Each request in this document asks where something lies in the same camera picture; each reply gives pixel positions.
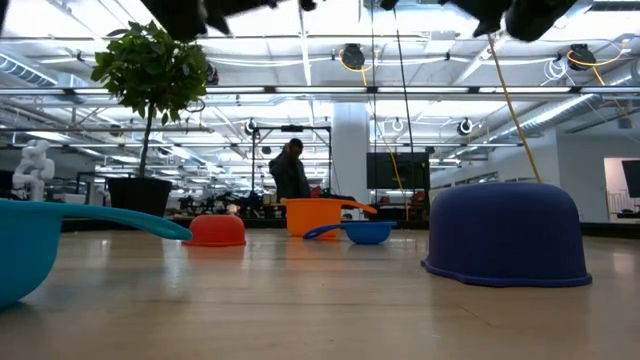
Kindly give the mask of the teal measuring cup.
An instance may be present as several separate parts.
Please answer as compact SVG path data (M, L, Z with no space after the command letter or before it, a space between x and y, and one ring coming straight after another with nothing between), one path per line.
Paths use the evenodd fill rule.
M0 199L0 309L19 302L47 278L57 257L65 217L111 221L171 240L192 239L188 229L141 212Z

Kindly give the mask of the small blue measuring cup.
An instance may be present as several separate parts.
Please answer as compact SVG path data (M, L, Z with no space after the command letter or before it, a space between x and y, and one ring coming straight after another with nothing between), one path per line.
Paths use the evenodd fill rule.
M379 245L391 235L396 222L346 222L316 227L303 235L304 239L318 238L332 230L344 230L347 238L358 245Z

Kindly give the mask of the large purple measuring cup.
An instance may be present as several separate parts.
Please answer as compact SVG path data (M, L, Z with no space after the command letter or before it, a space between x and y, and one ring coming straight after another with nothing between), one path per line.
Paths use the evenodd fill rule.
M435 196L429 219L431 274L468 285L565 288L592 283L578 209L540 183L488 183Z

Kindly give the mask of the black background frame rig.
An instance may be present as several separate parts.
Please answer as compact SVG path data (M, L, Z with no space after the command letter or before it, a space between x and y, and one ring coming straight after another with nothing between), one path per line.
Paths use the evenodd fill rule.
M266 130L267 133L264 136L261 136L260 140L257 142L257 132L259 130ZM328 140L326 141L322 138L317 132L319 130L325 130L328 133ZM283 133L299 133L304 131L311 131L314 133L323 143L324 146L328 148L328 182L327 182L327 193L330 193L332 190L332 170L333 170L333 153L332 153L332 127L331 126L302 126L302 125L282 125L282 126L255 126L251 130L251 194L256 193L255 187L255 173L256 173L256 148L262 140L265 140L273 131L280 131Z

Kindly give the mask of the black aluminium table frame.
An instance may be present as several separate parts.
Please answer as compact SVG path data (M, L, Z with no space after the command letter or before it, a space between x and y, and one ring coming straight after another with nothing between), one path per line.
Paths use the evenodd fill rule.
M243 219L248 229L285 229L284 219ZM399 230L428 230L429 223L424 221L398 221L396 229ZM133 227L122 225L107 220L92 220L83 218L64 218L61 231L86 232L86 231L111 231L133 230ZM640 240L640 224L629 223L582 223L581 231L584 236L622 238Z

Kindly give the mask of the person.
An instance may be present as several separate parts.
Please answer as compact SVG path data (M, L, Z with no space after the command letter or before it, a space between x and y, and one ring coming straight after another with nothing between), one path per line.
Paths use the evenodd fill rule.
M281 153L269 162L269 172L274 178L279 199L309 198L310 186L300 160L303 142L291 139Z

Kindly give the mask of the black screen by doorway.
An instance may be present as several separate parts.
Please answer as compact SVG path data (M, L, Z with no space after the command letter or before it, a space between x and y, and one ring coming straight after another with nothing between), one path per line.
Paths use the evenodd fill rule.
M631 198L640 198L640 160L623 160L622 168Z

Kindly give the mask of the black wall monitor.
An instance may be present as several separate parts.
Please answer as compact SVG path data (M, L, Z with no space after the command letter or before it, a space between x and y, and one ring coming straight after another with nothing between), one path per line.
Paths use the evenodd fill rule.
M366 156L368 189L430 189L429 154L370 152Z

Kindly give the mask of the black plant pot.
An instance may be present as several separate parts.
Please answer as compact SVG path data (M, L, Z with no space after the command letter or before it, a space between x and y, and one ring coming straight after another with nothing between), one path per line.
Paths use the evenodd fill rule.
M110 178L107 187L112 207L163 217L172 183L147 177Z

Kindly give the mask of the red measuring cup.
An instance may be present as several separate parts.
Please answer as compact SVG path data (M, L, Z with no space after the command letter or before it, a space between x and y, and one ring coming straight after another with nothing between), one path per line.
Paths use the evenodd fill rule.
M190 225L192 239L183 241L186 246L230 247L244 246L245 225L235 215L199 215Z

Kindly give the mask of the orange measuring cup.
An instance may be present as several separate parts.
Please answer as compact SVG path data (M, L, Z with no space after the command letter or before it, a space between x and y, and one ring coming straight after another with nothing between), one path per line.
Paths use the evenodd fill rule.
M370 214L377 210L356 201L331 198L285 199L286 225L291 236L302 237L308 231L341 222L344 207L352 207Z

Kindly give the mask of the green leafy potted tree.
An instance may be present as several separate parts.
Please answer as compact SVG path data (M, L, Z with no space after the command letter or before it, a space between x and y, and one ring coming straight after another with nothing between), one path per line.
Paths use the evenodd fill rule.
M143 177L153 123L182 121L181 113L206 94L209 63L200 45L175 40L153 22L131 22L109 36L94 55L91 80L145 121L137 171Z

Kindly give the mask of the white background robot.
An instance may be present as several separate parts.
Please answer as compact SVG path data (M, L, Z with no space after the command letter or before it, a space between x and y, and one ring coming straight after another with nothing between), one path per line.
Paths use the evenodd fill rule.
M14 190L26 189L30 201L44 200L45 183L55 175L55 162L46 155L50 143L30 140L21 150L21 160L12 176Z

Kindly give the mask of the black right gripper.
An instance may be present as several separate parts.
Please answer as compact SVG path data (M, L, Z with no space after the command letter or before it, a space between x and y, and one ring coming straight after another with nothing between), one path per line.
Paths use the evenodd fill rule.
M507 33L534 42L544 35L578 0L439 0L452 4L479 21L473 32L482 36L499 31L505 13Z

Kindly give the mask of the white building pillar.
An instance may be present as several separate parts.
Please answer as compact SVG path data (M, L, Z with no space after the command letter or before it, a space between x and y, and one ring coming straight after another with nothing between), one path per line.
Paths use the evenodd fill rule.
M333 169L340 195L367 203L369 113L365 103L335 103L332 125Z

